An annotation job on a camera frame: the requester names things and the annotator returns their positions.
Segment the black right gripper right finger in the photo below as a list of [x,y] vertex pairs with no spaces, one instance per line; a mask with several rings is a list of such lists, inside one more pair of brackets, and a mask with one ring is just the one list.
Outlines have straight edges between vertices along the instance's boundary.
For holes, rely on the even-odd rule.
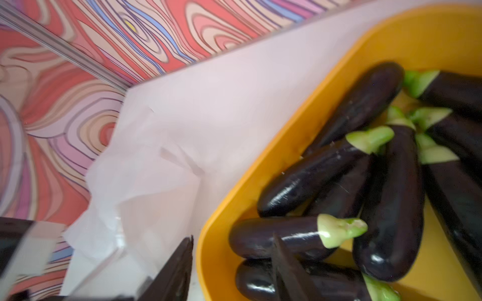
[[308,273],[277,234],[273,235],[271,265],[276,300],[323,300]]

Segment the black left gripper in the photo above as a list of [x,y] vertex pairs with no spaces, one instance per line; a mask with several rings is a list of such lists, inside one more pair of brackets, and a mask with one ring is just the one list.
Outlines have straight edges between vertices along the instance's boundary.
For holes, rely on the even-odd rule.
[[1,300],[20,276],[40,276],[52,258],[64,224],[1,218]]

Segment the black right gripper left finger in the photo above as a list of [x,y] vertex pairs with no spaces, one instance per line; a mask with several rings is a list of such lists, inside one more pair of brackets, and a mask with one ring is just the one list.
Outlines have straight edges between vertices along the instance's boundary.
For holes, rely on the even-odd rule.
[[138,298],[143,301],[186,301],[193,265],[193,237],[184,238],[155,279]]

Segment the clear zip-top plastic bag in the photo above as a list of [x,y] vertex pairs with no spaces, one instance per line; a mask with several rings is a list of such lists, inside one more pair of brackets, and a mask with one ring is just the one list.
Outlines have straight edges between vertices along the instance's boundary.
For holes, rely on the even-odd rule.
[[151,109],[117,127],[86,183],[89,207],[65,239],[96,262],[124,248],[155,276],[190,234],[199,170]]

